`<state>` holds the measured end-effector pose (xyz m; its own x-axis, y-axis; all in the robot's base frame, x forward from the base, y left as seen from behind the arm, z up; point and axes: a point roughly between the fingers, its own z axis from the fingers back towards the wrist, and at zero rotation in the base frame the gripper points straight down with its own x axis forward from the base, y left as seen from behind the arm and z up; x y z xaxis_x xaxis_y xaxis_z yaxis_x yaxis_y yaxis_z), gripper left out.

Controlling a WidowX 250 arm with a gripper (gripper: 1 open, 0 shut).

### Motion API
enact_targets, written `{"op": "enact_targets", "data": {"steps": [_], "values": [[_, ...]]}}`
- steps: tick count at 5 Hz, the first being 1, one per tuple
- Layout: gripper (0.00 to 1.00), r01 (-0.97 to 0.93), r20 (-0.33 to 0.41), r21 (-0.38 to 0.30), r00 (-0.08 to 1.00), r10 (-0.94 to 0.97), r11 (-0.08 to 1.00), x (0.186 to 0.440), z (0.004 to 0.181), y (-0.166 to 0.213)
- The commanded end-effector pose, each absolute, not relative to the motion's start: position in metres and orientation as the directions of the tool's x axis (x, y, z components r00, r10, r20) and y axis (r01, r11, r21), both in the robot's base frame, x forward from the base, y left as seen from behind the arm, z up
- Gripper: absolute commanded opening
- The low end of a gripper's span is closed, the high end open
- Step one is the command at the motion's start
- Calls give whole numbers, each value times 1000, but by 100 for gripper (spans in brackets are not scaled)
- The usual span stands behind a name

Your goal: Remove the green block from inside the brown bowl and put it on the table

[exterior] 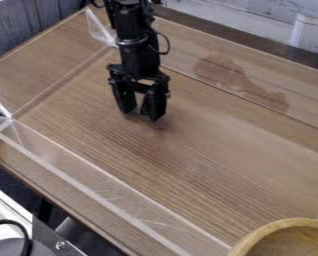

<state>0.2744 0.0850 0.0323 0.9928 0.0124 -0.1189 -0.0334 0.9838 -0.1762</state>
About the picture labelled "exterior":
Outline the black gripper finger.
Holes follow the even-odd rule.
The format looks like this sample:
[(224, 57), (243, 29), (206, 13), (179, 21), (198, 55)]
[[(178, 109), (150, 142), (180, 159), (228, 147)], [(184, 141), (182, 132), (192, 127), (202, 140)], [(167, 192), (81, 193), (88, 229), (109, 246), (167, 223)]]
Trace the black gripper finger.
[(152, 87), (144, 95), (140, 114), (146, 115), (151, 121), (156, 121), (166, 114), (166, 108), (166, 93), (160, 89)]
[(127, 82), (116, 79), (109, 80), (109, 85), (119, 110), (123, 114), (128, 114), (136, 108), (135, 91)]

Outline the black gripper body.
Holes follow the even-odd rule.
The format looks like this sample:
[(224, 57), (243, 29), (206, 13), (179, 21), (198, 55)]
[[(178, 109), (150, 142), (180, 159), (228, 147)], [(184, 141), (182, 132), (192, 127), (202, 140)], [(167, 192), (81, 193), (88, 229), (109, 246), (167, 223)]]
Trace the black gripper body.
[(160, 89), (166, 95), (170, 92), (170, 76), (164, 74), (159, 69), (152, 70), (146, 74), (131, 74), (124, 70), (121, 64), (109, 64), (107, 66), (107, 70), (109, 73), (108, 84), (111, 79), (124, 81), (129, 84), (135, 94), (146, 94), (152, 87)]

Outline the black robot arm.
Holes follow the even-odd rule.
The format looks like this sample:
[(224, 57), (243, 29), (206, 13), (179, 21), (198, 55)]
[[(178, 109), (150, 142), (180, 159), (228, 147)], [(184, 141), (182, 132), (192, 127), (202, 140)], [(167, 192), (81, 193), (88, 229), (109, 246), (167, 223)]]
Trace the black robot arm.
[(116, 31), (115, 44), (120, 64), (109, 64), (108, 83), (119, 110), (128, 114), (136, 109), (136, 94), (144, 95), (140, 114), (156, 121), (164, 114), (170, 76), (160, 67), (159, 32), (152, 28), (152, 9), (148, 0), (103, 0), (111, 28)]

